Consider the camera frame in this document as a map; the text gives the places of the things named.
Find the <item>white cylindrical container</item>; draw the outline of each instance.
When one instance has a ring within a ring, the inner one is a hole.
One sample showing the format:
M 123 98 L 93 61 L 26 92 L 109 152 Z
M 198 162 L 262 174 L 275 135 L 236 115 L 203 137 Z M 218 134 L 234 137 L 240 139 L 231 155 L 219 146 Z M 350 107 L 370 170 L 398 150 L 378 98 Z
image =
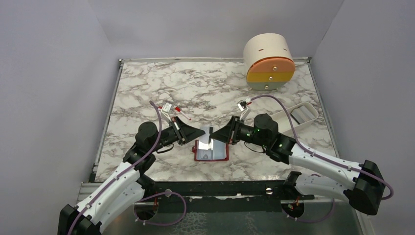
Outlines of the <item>white cylindrical container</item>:
M 246 80 L 255 90 L 273 90 L 288 82 L 296 70 L 285 38 L 264 33 L 251 38 L 244 48 Z

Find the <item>gray wall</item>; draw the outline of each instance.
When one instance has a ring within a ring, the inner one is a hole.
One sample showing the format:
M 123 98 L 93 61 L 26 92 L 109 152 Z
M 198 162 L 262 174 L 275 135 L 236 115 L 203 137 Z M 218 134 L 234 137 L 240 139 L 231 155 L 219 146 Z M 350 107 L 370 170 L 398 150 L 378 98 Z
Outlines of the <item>gray wall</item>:
M 56 234 L 91 170 L 117 60 L 84 0 L 1 1 L 0 28 L 0 234 Z
M 343 0 L 89 0 L 117 56 L 242 57 L 261 33 L 313 56 Z
M 312 59 L 341 157 L 378 163 L 395 196 L 378 235 L 414 234 L 415 1 L 345 0 Z

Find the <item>marble tabletop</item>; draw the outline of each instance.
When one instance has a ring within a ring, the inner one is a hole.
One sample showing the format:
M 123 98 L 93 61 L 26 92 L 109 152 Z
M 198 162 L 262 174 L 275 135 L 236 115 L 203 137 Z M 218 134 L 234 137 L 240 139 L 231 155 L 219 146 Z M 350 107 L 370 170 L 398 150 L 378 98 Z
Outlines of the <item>marble tabletop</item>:
M 112 108 L 108 129 L 101 151 L 96 182 L 105 181 L 132 146 L 138 127 L 145 121 L 158 126 L 157 115 L 149 104 L 166 101 L 177 105 L 192 120 L 193 127 L 211 125 L 217 130 L 231 115 L 239 115 L 236 102 L 259 94 L 273 94 L 286 107 L 310 102 L 319 117 L 310 126 L 298 132 L 299 139 L 310 147 L 335 156 L 321 104 L 308 64 L 296 62 L 293 78 L 278 91 L 250 90 L 245 81 L 242 62 L 129 62 L 124 63 Z M 246 120 L 251 125 L 257 114 L 274 114 L 282 108 L 270 98 L 255 100 Z M 196 162 L 191 148 L 194 142 L 156 154 L 156 162 L 146 172 L 155 181 L 229 181 L 285 179 L 290 171 L 312 173 L 302 167 L 277 163 L 268 156 L 248 150 L 243 142 L 230 146 L 230 158 L 225 162 Z

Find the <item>marble table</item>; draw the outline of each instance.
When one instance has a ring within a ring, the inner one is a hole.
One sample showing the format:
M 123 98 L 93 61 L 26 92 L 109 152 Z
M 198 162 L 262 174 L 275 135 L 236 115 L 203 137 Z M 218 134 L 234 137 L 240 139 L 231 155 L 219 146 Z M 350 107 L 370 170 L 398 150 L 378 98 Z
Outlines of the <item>marble table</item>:
M 103 182 L 121 162 L 132 146 L 141 123 L 158 123 L 152 100 L 158 105 L 166 101 L 182 108 L 192 121 L 178 116 L 188 125 L 224 126 L 231 115 L 239 115 L 236 102 L 247 97 L 269 93 L 286 107 L 310 102 L 319 118 L 298 132 L 300 140 L 312 148 L 335 156 L 335 150 L 324 119 L 321 104 L 308 64 L 296 61 L 293 78 L 278 91 L 250 90 L 243 74 L 241 61 L 208 62 L 128 62 L 124 63 L 115 95 L 108 129 L 101 151 L 96 182 Z M 250 106 L 246 124 L 252 124 L 257 114 L 274 114 L 282 108 L 270 98 L 261 98 Z M 243 142 L 230 146 L 230 159 L 225 162 L 196 162 L 192 143 L 178 146 L 170 152 L 155 154 L 156 162 L 146 174 L 156 181 L 230 181 L 285 179 L 290 171 L 312 173 L 308 169 L 277 163 L 268 156 L 248 150 Z

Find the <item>red trim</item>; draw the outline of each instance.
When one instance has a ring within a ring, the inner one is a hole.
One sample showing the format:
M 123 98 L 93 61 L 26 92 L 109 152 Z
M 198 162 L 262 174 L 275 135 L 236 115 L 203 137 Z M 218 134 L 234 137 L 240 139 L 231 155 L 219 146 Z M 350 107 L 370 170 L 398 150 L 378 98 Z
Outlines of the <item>red trim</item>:
M 229 160 L 229 144 L 225 145 L 226 148 L 226 157 L 224 159 L 219 159 L 219 160 L 198 160 L 196 159 L 196 154 L 197 154 L 197 144 L 199 143 L 199 140 L 195 140 L 195 146 L 192 147 L 192 152 L 195 154 L 195 161 L 197 162 L 222 162 L 222 161 L 228 161 Z

